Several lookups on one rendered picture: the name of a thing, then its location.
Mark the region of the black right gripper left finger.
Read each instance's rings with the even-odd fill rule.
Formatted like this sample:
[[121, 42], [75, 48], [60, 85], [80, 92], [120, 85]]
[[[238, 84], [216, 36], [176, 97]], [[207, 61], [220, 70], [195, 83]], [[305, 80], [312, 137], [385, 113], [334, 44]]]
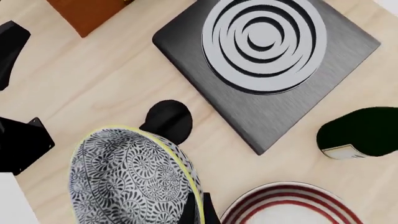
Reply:
[[182, 224], [201, 224], [201, 211], [201, 197], [196, 198], [194, 193], [189, 193], [182, 212]]

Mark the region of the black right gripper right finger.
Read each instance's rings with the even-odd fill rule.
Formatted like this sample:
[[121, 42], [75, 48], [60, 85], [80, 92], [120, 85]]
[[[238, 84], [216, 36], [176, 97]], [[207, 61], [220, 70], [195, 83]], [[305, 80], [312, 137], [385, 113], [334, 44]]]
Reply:
[[205, 224], [221, 224], [209, 193], [203, 194], [203, 211], [205, 216]]

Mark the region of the white plate with red rings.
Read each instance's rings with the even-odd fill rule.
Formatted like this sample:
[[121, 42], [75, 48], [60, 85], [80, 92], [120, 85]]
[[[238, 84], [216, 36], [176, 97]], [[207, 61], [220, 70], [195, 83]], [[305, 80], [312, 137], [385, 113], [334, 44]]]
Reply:
[[240, 196], [221, 224], [364, 224], [331, 192], [303, 182], [273, 182]]

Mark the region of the black white patterned bowl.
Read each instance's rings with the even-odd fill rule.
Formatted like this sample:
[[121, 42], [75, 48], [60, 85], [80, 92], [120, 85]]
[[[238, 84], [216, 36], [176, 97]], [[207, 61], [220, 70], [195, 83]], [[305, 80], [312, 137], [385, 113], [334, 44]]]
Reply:
[[205, 224], [203, 190], [189, 158], [162, 136], [108, 126], [73, 153], [69, 194], [76, 224], [177, 224], [189, 195]]

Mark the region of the dark round ramekin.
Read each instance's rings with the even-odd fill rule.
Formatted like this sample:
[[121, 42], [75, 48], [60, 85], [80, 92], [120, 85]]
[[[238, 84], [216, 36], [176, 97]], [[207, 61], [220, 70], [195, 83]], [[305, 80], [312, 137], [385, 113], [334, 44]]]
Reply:
[[380, 157], [398, 151], [398, 108], [361, 108], [325, 123], [317, 146], [329, 158]]

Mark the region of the flat black stove plate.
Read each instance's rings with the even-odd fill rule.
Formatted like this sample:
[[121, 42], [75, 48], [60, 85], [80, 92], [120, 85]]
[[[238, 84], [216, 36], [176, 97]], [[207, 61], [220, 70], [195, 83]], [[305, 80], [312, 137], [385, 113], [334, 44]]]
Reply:
[[380, 46], [323, 0], [197, 0], [152, 41], [256, 154]]

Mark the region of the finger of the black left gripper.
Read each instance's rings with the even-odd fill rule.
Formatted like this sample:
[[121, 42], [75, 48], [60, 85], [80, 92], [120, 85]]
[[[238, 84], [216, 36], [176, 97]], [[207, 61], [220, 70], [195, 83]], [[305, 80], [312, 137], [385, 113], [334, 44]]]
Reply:
[[8, 87], [13, 66], [30, 35], [13, 21], [0, 25], [0, 91]]

